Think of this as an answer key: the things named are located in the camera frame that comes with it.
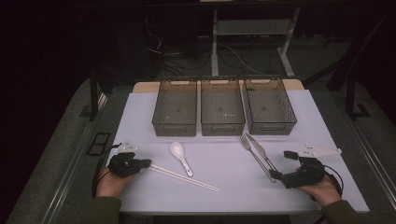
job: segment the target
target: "dark floor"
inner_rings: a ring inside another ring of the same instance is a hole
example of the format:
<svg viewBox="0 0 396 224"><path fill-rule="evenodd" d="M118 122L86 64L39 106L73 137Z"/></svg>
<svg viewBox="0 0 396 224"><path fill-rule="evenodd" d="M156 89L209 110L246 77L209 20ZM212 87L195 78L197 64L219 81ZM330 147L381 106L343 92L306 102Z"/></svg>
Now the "dark floor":
<svg viewBox="0 0 396 224"><path fill-rule="evenodd" d="M349 45L330 43L325 47L324 41L322 37L292 40L288 57L295 78L305 80L313 76L340 59ZM238 42L235 45L225 41L221 44L233 48L250 68L286 78L276 54L281 40L265 38L255 40L254 44L247 42L242 45ZM247 69L229 49L220 47L219 55L221 75L255 73ZM167 59L170 61L165 61L167 66L162 66L166 69L161 69L155 80L161 76L210 76L209 56L207 50L198 58L185 58L178 54L169 56ZM337 92L326 88L331 75L304 87L311 91L335 144L343 149L342 157L370 208L370 213L363 215L372 223L394 223L396 212L389 192L394 192L392 180L396 180L396 128L360 85L356 89L356 103L363 104L370 117L352 121L344 109L345 88ZM89 118L80 116L84 106L90 103L89 82L82 83L8 223L79 223L82 220L92 198L91 181L98 161L97 157L86 156L85 151L96 133L110 133L108 145L112 144L131 89L131 86L119 85L111 94L106 94L98 117L89 122ZM385 170L389 176L378 172L378 169ZM258 220L256 217L246 217L249 223L265 223L253 222L250 218ZM318 214L290 215L290 223L314 223L318 218ZM157 223L155 218L149 220Z"/></svg>

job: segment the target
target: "sleeve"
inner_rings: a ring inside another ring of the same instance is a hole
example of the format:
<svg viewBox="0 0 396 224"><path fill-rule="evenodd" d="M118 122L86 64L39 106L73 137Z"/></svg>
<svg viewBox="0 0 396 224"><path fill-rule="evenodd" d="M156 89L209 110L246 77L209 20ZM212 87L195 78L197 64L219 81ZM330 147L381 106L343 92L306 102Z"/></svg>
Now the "sleeve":
<svg viewBox="0 0 396 224"><path fill-rule="evenodd" d="M329 224L366 224L369 223L359 215L347 201L331 203L322 209Z"/></svg>
<svg viewBox="0 0 396 224"><path fill-rule="evenodd" d="M91 202L90 208L81 224L106 223L118 224L121 201L111 197L97 197Z"/></svg>

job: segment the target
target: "fork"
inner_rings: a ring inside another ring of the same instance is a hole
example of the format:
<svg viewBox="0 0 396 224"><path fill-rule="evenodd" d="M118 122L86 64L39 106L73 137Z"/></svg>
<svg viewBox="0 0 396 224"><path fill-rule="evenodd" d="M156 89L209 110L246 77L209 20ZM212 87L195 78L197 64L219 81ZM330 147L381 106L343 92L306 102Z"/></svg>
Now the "fork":
<svg viewBox="0 0 396 224"><path fill-rule="evenodd" d="M260 167L264 170L264 172L267 174L268 178L270 178L270 180L275 183L276 180L273 179L270 175L270 172L268 170L268 168L262 163L262 161L256 156L256 154L254 154L254 152L251 150L251 146L250 143L248 142L247 138L245 137L244 134L241 135L241 143L242 146L251 153L251 155L253 155L254 159L256 159L256 161L259 163Z"/></svg>

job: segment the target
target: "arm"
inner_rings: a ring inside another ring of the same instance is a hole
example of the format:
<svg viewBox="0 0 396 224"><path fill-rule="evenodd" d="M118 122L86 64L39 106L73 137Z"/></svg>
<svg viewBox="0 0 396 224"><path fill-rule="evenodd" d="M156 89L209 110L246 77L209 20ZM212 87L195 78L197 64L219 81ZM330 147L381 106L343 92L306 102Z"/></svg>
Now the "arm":
<svg viewBox="0 0 396 224"><path fill-rule="evenodd" d="M102 170L93 199L87 215L81 223L119 223L121 201L118 199L123 188L131 182L135 175L124 178L113 175L108 168Z"/></svg>
<svg viewBox="0 0 396 224"><path fill-rule="evenodd" d="M369 223L360 216L347 201L343 201L328 176L316 185L299 187L311 195L322 206L322 213L330 224Z"/></svg>

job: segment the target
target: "white tabletop surface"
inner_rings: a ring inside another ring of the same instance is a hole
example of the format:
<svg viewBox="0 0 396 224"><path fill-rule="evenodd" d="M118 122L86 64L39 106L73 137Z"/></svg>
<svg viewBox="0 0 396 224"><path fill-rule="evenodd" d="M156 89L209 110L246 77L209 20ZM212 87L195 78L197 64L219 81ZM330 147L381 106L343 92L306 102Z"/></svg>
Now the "white tabletop surface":
<svg viewBox="0 0 396 224"><path fill-rule="evenodd" d="M336 148L310 92L288 91L288 95L298 120L291 134L254 135L283 174L295 172L300 166L298 161L284 158L284 150L299 151L306 143ZM238 136L202 136L199 109L195 137L156 136L151 124L156 99L156 92L131 93L114 144L131 140L137 147L136 158L151 159L155 165L187 176L182 164L169 151L170 144L178 141L185 148L193 178L217 187L219 191L142 170L120 196L121 211L142 215L264 215L320 210L305 193L286 189L280 181L272 183L252 155L243 149ZM342 176L345 183L343 198L358 212L368 212L341 156L319 160Z"/></svg>

